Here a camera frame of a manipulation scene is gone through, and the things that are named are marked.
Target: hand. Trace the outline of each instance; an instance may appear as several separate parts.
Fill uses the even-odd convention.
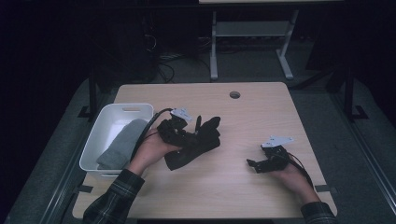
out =
[[[180,150],[180,147],[166,144],[157,129],[151,129],[129,164],[128,170],[136,175],[142,175],[151,164],[159,161],[166,153],[176,150]]]
[[[171,152],[165,155],[166,165],[170,170],[176,170],[195,160],[209,150],[220,146],[220,133],[217,130],[220,117],[214,117],[201,126],[201,116],[197,118],[195,133],[190,144],[186,144],[178,152]]]
[[[320,202],[318,195],[294,165],[289,163],[284,170],[273,171],[269,174],[279,179],[286,188],[297,194],[303,204]]]

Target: table top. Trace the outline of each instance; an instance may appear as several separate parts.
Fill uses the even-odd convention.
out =
[[[230,97],[237,91],[238,99]],[[120,87],[115,103],[149,103],[155,112],[168,107],[185,107],[193,120],[186,131],[193,132],[196,118],[202,122],[221,117],[221,145],[188,165],[170,171],[164,159],[143,174],[145,185],[129,213],[135,218],[288,218],[300,217],[300,203],[281,183],[268,174],[256,174],[247,159],[266,160],[260,145],[270,135],[291,136],[283,147],[303,163],[315,186],[326,185],[285,84],[206,83],[147,84]],[[154,123],[156,127],[162,114]],[[112,183],[87,175],[84,185],[91,193],[78,195],[73,215],[85,209]],[[336,214],[329,191],[320,199]]]

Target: gray carpet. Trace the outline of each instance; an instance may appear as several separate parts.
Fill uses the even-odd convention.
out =
[[[293,86],[317,72],[304,70],[312,43],[292,42],[287,58],[295,79],[286,80],[276,60],[274,45],[269,43],[260,50],[220,54],[218,82],[282,81]],[[209,71],[204,64],[208,64],[208,56],[202,54],[201,61],[182,59],[167,63],[175,69],[174,82],[209,82]],[[162,69],[167,76],[171,75],[167,67]],[[340,223],[396,223],[396,216],[376,184],[360,144],[354,138],[351,124],[340,109],[338,102],[342,101],[343,93],[327,93],[324,90],[327,80],[325,77],[305,90],[291,91],[290,94],[326,181],[332,188],[337,217]],[[162,82],[160,76],[153,81]],[[355,86],[355,104],[361,105],[370,119],[357,120],[353,127],[359,129],[367,144],[375,150],[374,154],[384,172],[396,184],[396,131],[375,105],[370,92],[359,82]],[[100,106],[110,104],[116,92],[117,88],[111,93],[98,92]],[[72,217],[71,210],[76,199],[75,188],[84,177],[84,172],[78,167],[78,155],[92,126],[87,119],[78,118],[78,113],[88,104],[88,82],[85,81],[70,102],[15,202],[9,223],[80,223]],[[70,174],[68,181],[62,182],[63,177],[67,177],[65,174]],[[276,223],[304,222],[300,219],[280,219]]]

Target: black cable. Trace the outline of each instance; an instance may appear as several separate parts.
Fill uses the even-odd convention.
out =
[[[177,55],[177,56],[172,57],[172,58],[169,58],[169,59],[162,59],[162,60],[161,60],[161,63],[170,63],[170,62],[172,62],[172,61],[180,60],[180,59],[185,59],[185,58],[189,58],[189,57],[186,56],[186,55],[184,55],[184,54],[180,54],[180,55]]]
[[[206,62],[204,62],[204,60],[202,60],[202,59],[196,59],[196,60],[198,60],[198,62],[200,62],[200,63],[203,63],[204,66],[207,68],[207,70],[210,72],[210,67],[209,67],[209,65],[207,65]]]
[[[167,77],[167,76],[165,75],[165,73],[163,72],[163,70],[160,68],[160,65],[169,68],[169,69],[172,71],[172,75],[171,75],[170,77]],[[175,69],[174,69],[173,67],[171,67],[171,66],[168,65],[168,64],[159,63],[159,64],[158,64],[158,70],[159,70],[160,76],[163,78],[163,81],[164,81],[165,83],[174,82],[174,81],[173,81],[173,78],[175,77]]]
[[[150,136],[152,136],[152,135],[154,135],[156,133],[151,133],[151,134],[147,135],[144,140],[148,139]]]
[[[151,125],[155,122],[155,120],[157,120],[157,118],[165,111],[172,111],[172,108],[166,108],[163,109],[162,111],[156,113],[154,115],[154,117],[152,117],[152,119],[148,122],[148,124],[146,125],[145,129],[143,130],[143,132],[140,134],[139,138],[136,141],[136,145],[134,145],[134,150],[132,151],[132,155],[131,155],[131,159],[130,161],[134,158],[134,155],[136,154],[136,151],[140,148],[140,146],[142,145],[143,141],[145,140],[146,137],[146,133],[149,131],[149,128],[151,127]]]
[[[289,152],[288,152],[288,154],[289,154],[290,156],[292,156],[294,159],[296,159],[296,160],[300,163],[300,165],[305,169],[305,167],[303,166],[303,163],[302,163],[297,157],[295,157],[293,154],[291,154],[291,153],[289,153]]]
[[[288,162],[290,164],[294,165],[305,176],[306,181],[308,181],[308,184],[313,189],[314,188],[314,183],[312,183],[311,176],[309,176],[308,172],[303,167],[301,167],[299,164],[297,164],[297,162],[295,162],[295,161],[293,161],[291,159],[288,159]]]

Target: plaid shirt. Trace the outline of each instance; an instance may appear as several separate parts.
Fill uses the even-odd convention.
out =
[[[332,210],[330,210],[329,205],[326,203],[307,203],[301,208],[301,213],[303,214],[306,224],[338,223]]]
[[[83,223],[123,224],[145,181],[129,170],[122,170],[107,192],[84,212]]]
[[[84,212],[83,223],[123,224],[137,192],[145,181],[129,170],[122,170],[107,192]],[[308,203],[301,208],[307,224],[338,223],[326,203]]]

